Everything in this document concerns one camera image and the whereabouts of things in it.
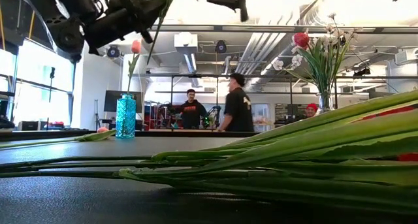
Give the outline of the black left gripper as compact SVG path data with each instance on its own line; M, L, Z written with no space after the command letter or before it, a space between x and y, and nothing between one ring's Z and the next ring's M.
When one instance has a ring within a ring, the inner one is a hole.
M98 48L136 32L149 44L153 42L149 29L160 17L167 0L109 0L106 15L86 25L84 38L90 54L98 54Z

